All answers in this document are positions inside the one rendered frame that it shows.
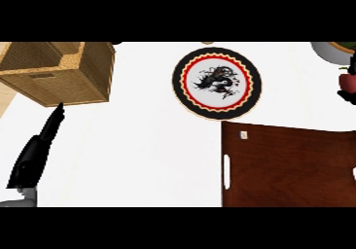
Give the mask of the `pale wooden panel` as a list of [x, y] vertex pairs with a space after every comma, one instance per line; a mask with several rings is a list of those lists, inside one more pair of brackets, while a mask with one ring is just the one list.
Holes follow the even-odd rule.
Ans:
[[[5, 58], [9, 47], [11, 42], [0, 42], [0, 63]], [[0, 81], [0, 119], [11, 106], [17, 93], [18, 92]]]

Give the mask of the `red bell pepper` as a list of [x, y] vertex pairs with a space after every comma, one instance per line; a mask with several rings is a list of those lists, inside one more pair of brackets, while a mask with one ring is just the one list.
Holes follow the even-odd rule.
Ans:
[[339, 75], [340, 89], [349, 93], [356, 92], [356, 67]]

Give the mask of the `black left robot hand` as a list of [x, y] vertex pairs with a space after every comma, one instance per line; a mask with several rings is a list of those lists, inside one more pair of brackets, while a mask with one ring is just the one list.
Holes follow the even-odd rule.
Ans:
[[40, 134], [35, 135], [26, 144], [9, 178], [9, 189], [27, 189], [37, 186], [48, 162], [51, 146], [64, 119], [66, 109], [64, 104], [60, 104]]

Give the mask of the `dragon print round plate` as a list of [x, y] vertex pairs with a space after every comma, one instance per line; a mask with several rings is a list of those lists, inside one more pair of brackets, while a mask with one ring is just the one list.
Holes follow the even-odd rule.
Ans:
[[178, 100], [206, 119], [227, 121], [241, 117], [256, 106], [262, 86], [253, 62], [230, 49], [199, 49], [178, 63], [173, 73]]

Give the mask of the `dark brown wooden tray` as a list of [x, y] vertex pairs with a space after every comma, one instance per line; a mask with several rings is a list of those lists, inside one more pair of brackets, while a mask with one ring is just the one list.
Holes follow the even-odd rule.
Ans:
[[356, 207], [355, 168], [355, 131], [222, 123], [225, 207]]

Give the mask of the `open light wooden drawer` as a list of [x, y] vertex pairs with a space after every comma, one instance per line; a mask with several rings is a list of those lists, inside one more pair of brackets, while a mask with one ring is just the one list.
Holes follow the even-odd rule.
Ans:
[[0, 82], [45, 107], [108, 102], [114, 62], [110, 42], [9, 42]]

